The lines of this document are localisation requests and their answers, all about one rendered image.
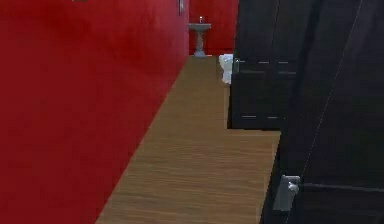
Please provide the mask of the black panelled room door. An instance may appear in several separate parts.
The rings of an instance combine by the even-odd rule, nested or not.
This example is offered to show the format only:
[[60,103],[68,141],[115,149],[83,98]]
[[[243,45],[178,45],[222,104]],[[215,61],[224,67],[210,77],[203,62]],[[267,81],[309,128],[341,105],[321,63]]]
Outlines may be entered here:
[[278,130],[288,111],[316,0],[239,0],[228,127]]

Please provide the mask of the grey pedestal sink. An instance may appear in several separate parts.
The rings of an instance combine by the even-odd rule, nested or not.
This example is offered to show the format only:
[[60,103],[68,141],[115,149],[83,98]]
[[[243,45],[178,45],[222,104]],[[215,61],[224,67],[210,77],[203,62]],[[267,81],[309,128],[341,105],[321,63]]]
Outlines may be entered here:
[[203,50],[203,35],[204,32],[209,30],[212,27],[210,23],[204,23],[203,17],[199,17],[198,23],[189,23],[188,28],[195,32],[196,34],[196,46],[195,46],[195,52],[194,56],[197,58],[205,58],[206,54]]

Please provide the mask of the white toilet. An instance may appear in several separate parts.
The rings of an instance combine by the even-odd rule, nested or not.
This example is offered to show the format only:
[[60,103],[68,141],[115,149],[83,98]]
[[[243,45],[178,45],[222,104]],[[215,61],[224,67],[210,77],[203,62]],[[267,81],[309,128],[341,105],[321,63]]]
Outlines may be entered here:
[[220,55],[219,64],[223,70],[222,81],[226,84],[230,84],[231,75],[232,75],[233,55],[232,54]]

